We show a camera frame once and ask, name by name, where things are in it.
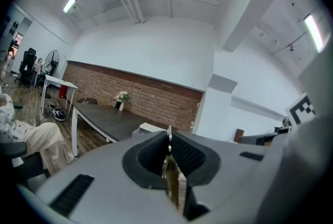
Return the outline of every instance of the white table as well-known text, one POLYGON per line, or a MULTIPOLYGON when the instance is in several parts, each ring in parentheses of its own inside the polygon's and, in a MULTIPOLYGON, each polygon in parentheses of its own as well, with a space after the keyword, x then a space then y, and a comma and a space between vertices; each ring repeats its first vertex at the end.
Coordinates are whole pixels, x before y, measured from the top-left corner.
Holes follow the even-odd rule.
MULTIPOLYGON (((55 78, 55 77, 52 77, 52 76, 49 76, 49 75, 45 75, 45 81, 44 81, 44 87, 43 87, 43 93, 42 93, 42 101, 41 101, 42 114, 44 113, 44 102, 45 102, 46 89, 50 85, 51 82, 58 83, 60 85, 65 85, 65 86, 73 89, 73 91, 72 91, 72 97, 71 97, 71 104, 69 106, 69 113, 70 113, 70 110, 71 110, 71 107, 72 107, 74 93, 75 93, 75 90, 78 87, 76 87, 73 83, 70 83, 68 81, 60 80, 58 78, 55 78)), ((68 95, 66 95, 65 109, 67 107, 67 100, 68 100, 68 95)))

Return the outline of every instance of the red object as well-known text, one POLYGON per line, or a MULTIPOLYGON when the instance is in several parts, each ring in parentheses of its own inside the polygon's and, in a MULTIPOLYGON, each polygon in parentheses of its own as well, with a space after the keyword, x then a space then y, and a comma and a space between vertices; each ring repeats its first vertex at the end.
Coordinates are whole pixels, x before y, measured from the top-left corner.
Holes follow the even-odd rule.
POLYGON ((67 86, 62 85, 59 92, 59 97, 64 98, 66 96, 67 86))

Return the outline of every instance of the wooden floor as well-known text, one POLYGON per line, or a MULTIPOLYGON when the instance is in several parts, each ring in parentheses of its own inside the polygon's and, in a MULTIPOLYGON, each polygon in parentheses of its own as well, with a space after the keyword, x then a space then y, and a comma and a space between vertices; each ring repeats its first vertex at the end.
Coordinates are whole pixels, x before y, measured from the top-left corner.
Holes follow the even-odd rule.
MULTIPOLYGON (((62 135, 66 141, 66 150, 72 153, 71 144, 71 117, 69 122, 56 121, 51 115, 44 116, 41 114, 41 92, 43 87, 26 87, 24 85, 18 86, 14 83, 15 78, 5 71, 1 71, 0 79, 7 83, 9 87, 2 87, 3 93, 7 93, 13 102, 21 103, 23 109, 16 109, 16 119, 29 123, 30 125, 37 125, 42 121, 54 122, 60 128, 62 135)), ((51 95, 50 99, 45 99, 45 107, 49 104, 55 106, 65 107, 66 99, 59 98, 59 89, 52 88, 50 85, 47 93, 51 95)), ((106 139, 92 129, 84 120, 78 118, 78 157, 95 149, 99 146, 107 144, 106 139)))

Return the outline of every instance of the vent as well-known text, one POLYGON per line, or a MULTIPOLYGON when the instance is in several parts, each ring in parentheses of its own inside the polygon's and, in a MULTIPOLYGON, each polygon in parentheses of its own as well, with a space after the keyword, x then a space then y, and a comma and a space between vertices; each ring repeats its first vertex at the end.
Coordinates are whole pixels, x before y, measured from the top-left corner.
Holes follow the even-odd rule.
POLYGON ((94 178, 91 176, 78 175, 50 204, 50 207, 63 216, 68 217, 93 181, 94 178))

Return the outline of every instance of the small plant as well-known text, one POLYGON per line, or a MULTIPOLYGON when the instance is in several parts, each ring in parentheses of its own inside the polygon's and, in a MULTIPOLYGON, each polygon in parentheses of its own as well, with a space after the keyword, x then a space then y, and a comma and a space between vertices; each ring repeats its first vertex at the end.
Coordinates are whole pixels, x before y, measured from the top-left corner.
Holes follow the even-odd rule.
POLYGON ((128 94, 127 91, 120 91, 114 98, 115 100, 117 100, 118 102, 126 102, 127 100, 130 99, 130 96, 128 94))

